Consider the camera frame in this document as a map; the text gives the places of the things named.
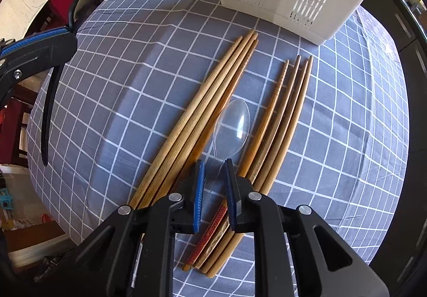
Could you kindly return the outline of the light wooden chopstick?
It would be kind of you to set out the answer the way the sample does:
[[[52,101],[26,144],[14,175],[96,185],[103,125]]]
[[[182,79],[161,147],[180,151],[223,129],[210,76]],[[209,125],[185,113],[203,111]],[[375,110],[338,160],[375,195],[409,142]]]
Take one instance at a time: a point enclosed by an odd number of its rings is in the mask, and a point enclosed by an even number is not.
[[[151,166],[145,173],[142,181],[140,182],[139,187],[137,188],[137,191],[135,192],[134,196],[132,197],[129,205],[136,209],[139,205],[140,201],[142,200],[145,192],[148,190],[152,178],[157,173],[158,169],[161,167],[162,162],[167,157],[167,154],[169,153],[170,149],[172,149],[173,144],[175,143],[175,140],[177,137],[179,137],[181,131],[185,128],[185,125],[187,124],[189,118],[192,116],[193,112],[197,108],[199,102],[203,99],[205,93],[207,90],[211,87],[214,80],[217,78],[217,76],[220,74],[220,72],[223,70],[223,67],[225,66],[226,62],[228,62],[229,58],[233,55],[236,48],[240,45],[242,41],[242,36],[240,36],[229,48],[229,50],[225,53],[225,55],[222,57],[220,62],[216,65],[216,67],[211,71],[207,79],[204,83],[200,86],[200,89],[197,91],[194,98],[191,100],[190,104],[187,106],[187,109],[185,112],[181,115],[180,119],[175,124],[175,127],[172,129],[170,135],[168,136],[167,140],[159,150],[157,156],[154,158]]]
[[[150,205],[160,198],[162,194],[169,191],[169,188],[185,166],[192,149],[202,135],[204,126],[209,121],[209,117],[214,111],[217,102],[219,102],[219,98],[239,67],[237,60],[246,45],[251,43],[254,39],[253,35],[255,35],[255,31],[251,30],[245,37],[242,37],[240,45],[236,48],[233,55],[223,67],[223,70],[213,81],[211,87],[207,90],[203,99],[199,102],[197,108],[189,118],[185,128],[175,140],[172,149],[170,149],[161,167],[152,178],[150,187],[140,201],[139,207]]]
[[[192,164],[189,159],[193,148],[222,112],[257,42],[255,30],[240,36],[202,83],[145,173],[130,201],[132,207],[146,207],[163,197],[183,169]]]

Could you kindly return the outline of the brown patterned wooden chopstick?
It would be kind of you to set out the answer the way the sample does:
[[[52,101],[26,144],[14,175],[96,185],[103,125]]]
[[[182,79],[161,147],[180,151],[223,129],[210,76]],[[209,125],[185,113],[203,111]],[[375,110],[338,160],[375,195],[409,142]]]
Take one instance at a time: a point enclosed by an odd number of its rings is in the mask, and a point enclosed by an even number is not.
[[[242,51],[241,55],[239,56],[237,60],[239,67],[234,73],[234,76],[231,79],[230,83],[227,85],[227,88],[219,98],[219,102],[217,102],[216,106],[213,108],[214,111],[209,117],[209,121],[204,126],[202,135],[197,141],[197,144],[195,145],[194,150],[189,155],[185,163],[185,166],[181,170],[180,177],[184,177],[189,173],[190,164],[195,162],[197,157],[200,157],[200,154],[202,153],[205,145],[207,144],[214,130],[219,129],[220,116],[225,116],[226,105],[230,101],[230,98],[233,92],[235,91],[235,88],[237,87],[243,72],[245,71],[245,67],[247,66],[247,63],[249,62],[258,44],[257,36],[258,36],[257,33],[253,35],[254,39],[251,41],[251,43],[248,43],[246,45],[245,49]],[[219,209],[216,211],[216,214],[214,215],[209,227],[205,230],[197,246],[195,247],[195,249],[193,249],[191,255],[189,256],[187,262],[183,265],[182,269],[184,271],[188,271],[196,263],[198,259],[202,258],[202,252],[207,251],[208,249],[212,249],[213,246],[210,246],[210,245],[216,244],[217,241],[222,236],[223,232],[228,229],[229,225],[228,225],[228,222],[225,220],[226,213],[227,213],[227,201],[226,199],[223,199],[223,202],[220,204]]]

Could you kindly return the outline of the black plastic fork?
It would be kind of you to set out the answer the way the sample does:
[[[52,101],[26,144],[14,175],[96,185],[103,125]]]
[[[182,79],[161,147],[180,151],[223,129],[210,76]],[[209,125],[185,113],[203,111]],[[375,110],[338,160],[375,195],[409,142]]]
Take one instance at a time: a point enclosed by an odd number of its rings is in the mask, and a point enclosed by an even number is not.
[[[66,35],[56,37],[54,41],[52,74],[46,91],[41,127],[41,157],[44,165],[49,162],[49,132],[52,122],[54,99],[59,86],[64,65],[77,51],[77,31],[101,0],[74,0],[68,10]]]

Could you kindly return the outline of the clear plastic spoon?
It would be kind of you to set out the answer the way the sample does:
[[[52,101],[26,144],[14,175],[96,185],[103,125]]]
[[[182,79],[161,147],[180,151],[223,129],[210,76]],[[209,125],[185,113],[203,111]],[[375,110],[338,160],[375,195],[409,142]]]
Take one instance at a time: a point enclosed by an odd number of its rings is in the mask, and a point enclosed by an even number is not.
[[[208,193],[221,192],[220,174],[223,163],[229,158],[240,156],[249,130],[250,111],[247,103],[240,99],[231,100],[214,125],[205,177],[205,190]]]

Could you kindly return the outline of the grey checked tablecloth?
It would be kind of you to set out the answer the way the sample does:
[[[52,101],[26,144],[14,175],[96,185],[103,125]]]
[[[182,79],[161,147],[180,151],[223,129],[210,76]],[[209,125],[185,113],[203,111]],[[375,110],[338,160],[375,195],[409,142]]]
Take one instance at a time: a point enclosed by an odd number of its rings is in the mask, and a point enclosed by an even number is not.
[[[285,61],[313,56],[295,136],[270,191],[310,205],[370,262],[391,224],[408,159],[409,118],[399,59],[358,8],[323,45],[220,0],[105,0],[86,20],[52,113],[49,163],[40,154],[40,91],[30,116],[33,187],[75,242],[135,193],[168,134],[232,42],[258,47],[235,90],[261,119]]]

